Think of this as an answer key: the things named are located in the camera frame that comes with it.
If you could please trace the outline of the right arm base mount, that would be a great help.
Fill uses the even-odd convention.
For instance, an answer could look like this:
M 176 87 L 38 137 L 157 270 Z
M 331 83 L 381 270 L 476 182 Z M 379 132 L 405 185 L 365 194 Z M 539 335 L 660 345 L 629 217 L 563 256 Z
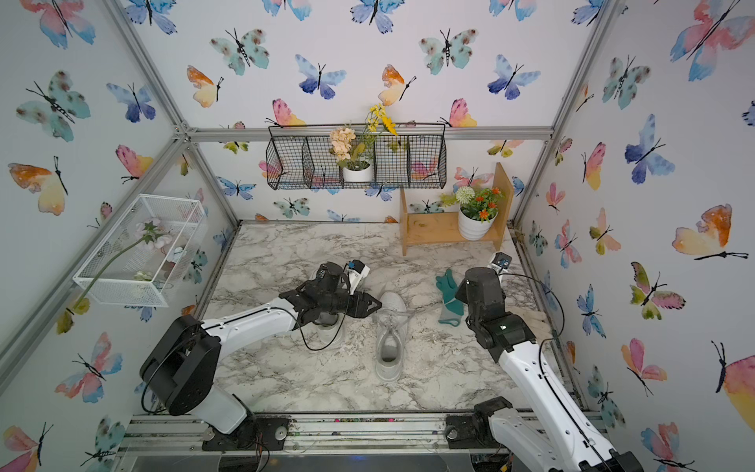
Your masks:
M 513 404 L 502 396 L 478 403 L 471 413 L 447 415 L 444 438 L 452 450 L 521 446 L 526 433 Z

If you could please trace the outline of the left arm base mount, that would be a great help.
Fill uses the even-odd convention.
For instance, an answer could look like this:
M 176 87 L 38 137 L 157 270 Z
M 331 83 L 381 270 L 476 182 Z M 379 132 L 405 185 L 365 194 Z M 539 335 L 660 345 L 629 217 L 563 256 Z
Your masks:
M 285 446 L 291 426 L 286 416 L 250 414 L 230 434 L 210 428 L 212 438 L 204 441 L 204 452 L 280 452 Z

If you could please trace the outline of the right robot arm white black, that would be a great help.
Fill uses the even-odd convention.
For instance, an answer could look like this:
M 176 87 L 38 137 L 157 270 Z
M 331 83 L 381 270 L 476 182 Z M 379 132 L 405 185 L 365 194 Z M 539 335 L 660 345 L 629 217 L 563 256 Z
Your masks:
M 483 414 L 493 440 L 531 471 L 641 471 L 631 452 L 618 452 L 589 420 L 547 364 L 542 346 L 521 316 L 505 309 L 499 274 L 468 269 L 456 298 L 468 308 L 467 326 L 481 348 L 527 396 L 544 434 L 523 423 L 504 399 Z

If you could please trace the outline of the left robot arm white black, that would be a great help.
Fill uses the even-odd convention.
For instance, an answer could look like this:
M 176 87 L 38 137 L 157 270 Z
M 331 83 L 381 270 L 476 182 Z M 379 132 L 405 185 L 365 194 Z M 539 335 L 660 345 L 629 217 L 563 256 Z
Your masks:
M 175 319 L 140 369 L 145 387 L 171 416 L 192 415 L 231 436 L 252 424 L 252 413 L 214 384 L 221 360 L 258 341 L 301 330 L 309 324 L 365 319 L 381 302 L 359 289 L 370 268 L 359 260 L 343 267 L 320 265 L 315 276 L 275 299 L 236 315 L 202 322 Z

